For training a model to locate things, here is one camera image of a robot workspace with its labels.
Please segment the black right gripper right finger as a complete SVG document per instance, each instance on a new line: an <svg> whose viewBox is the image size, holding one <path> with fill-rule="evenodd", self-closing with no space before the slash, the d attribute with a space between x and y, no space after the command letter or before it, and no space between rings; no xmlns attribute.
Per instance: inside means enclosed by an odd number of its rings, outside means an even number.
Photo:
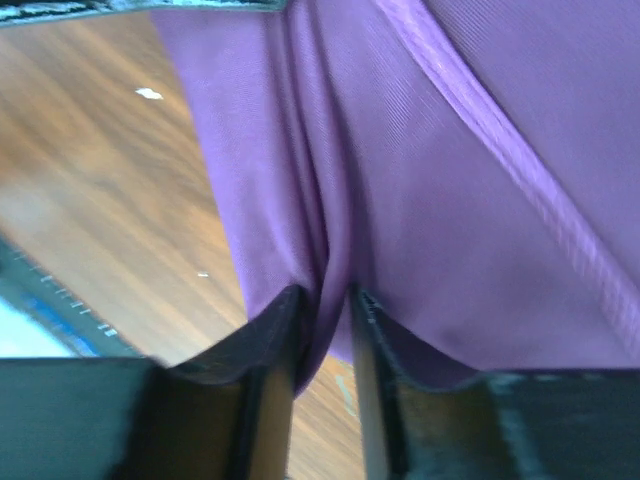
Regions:
<svg viewBox="0 0 640 480"><path fill-rule="evenodd" d="M352 340L370 479L635 479L635 370L477 372L353 288Z"/></svg>

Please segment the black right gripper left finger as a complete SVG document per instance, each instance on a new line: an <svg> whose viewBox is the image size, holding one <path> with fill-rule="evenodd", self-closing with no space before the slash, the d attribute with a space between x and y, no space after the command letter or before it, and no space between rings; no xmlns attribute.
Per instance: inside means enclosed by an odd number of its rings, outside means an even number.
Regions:
<svg viewBox="0 0 640 480"><path fill-rule="evenodd" d="M5 479L282 479L302 288L171 368L151 358L1 363Z"/></svg>

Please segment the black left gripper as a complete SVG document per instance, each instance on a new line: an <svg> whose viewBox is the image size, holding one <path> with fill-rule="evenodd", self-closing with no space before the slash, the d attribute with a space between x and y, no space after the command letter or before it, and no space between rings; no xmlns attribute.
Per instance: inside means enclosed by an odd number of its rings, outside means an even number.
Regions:
<svg viewBox="0 0 640 480"><path fill-rule="evenodd" d="M2 25L27 25L154 9L281 11L287 0L1 0Z"/></svg>

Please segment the purple cloth napkin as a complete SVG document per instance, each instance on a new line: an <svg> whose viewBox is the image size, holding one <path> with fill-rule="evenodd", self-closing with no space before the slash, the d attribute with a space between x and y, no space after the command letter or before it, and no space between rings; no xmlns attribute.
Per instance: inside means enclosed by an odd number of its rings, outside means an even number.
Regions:
<svg viewBox="0 0 640 480"><path fill-rule="evenodd" d="M437 386L639 364L639 5L157 10L250 317L297 284L299 388L372 295Z"/></svg>

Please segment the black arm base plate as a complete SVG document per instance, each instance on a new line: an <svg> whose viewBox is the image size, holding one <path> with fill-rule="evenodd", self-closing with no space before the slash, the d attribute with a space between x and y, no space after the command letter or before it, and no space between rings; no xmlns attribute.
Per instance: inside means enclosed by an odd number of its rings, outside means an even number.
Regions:
<svg viewBox="0 0 640 480"><path fill-rule="evenodd" d="M108 322L24 251L1 239L1 299L77 357L140 357Z"/></svg>

